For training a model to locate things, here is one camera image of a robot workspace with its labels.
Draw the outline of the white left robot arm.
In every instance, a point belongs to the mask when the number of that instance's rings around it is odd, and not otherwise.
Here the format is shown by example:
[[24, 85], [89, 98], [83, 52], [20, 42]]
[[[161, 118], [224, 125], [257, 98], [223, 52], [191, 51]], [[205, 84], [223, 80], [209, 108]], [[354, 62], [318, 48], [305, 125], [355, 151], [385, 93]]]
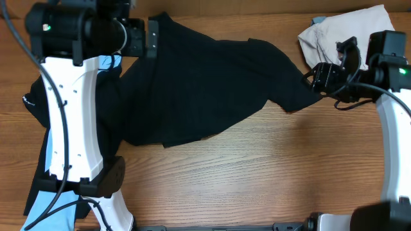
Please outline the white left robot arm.
[[132, 0], [35, 3], [25, 18], [31, 52], [40, 68], [52, 134], [51, 165], [41, 191], [71, 191], [89, 204], [102, 230], [135, 230], [121, 185], [122, 157], [105, 160], [96, 122], [96, 80], [101, 55], [157, 55], [158, 24], [132, 19]]

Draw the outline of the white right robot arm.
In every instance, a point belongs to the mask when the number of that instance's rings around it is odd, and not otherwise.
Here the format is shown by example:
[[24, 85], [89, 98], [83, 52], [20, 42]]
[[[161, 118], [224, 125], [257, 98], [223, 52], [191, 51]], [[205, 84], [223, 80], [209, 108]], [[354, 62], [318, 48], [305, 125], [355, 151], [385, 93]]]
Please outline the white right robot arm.
[[406, 35], [371, 34], [361, 70], [356, 37], [337, 43], [341, 63], [319, 63], [303, 77], [310, 90], [347, 110], [374, 103], [383, 132], [384, 179], [381, 201], [350, 215], [313, 213], [302, 230], [410, 230], [410, 65]]

